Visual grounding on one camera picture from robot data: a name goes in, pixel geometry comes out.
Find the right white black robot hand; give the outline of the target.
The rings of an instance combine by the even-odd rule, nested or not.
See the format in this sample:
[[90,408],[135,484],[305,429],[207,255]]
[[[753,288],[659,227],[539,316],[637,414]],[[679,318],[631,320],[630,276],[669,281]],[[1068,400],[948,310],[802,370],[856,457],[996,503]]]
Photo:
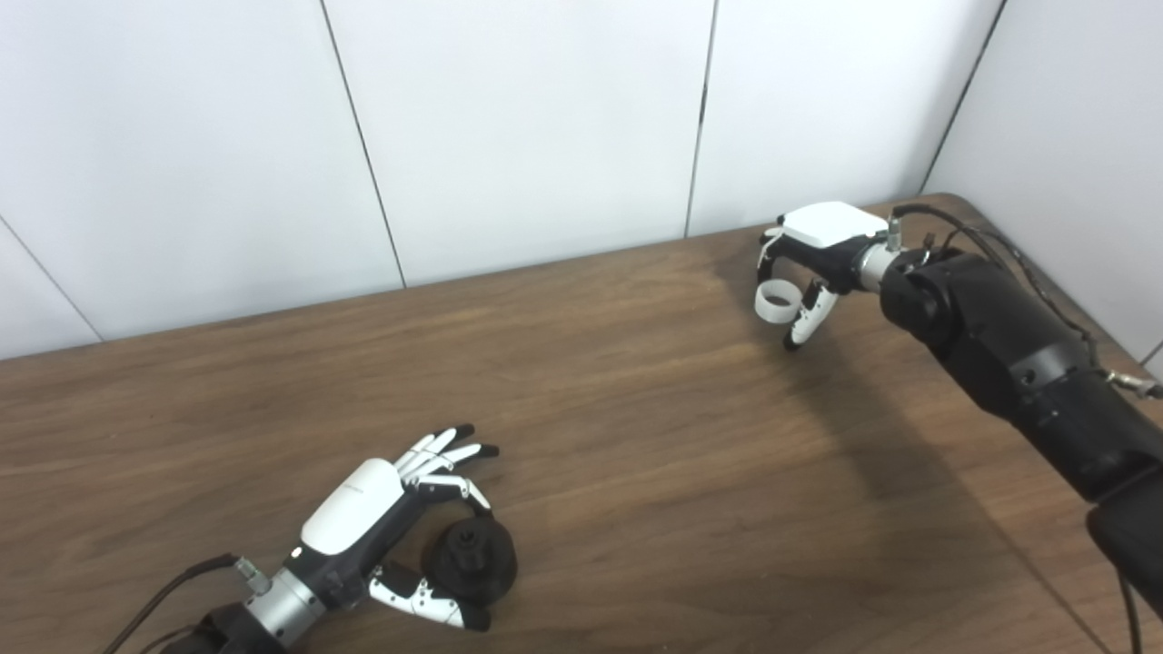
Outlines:
[[768,324],[786,324],[782,346],[797,351],[840,297],[880,292],[894,257],[885,219],[851,204],[809,204],[761,235],[752,307]]

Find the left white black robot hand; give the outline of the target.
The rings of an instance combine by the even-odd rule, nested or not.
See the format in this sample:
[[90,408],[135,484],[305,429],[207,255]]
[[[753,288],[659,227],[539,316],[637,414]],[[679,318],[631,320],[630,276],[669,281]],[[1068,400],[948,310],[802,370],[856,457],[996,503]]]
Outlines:
[[499,455],[493,445],[470,443],[475,431],[473,425],[457,425],[420,438],[395,461],[364,461],[304,523],[283,563],[288,575],[328,611],[370,599],[457,630],[486,632],[492,621],[487,609],[457,599],[422,574],[384,562],[440,502],[465,502],[475,516],[492,516],[481,489],[457,471]]

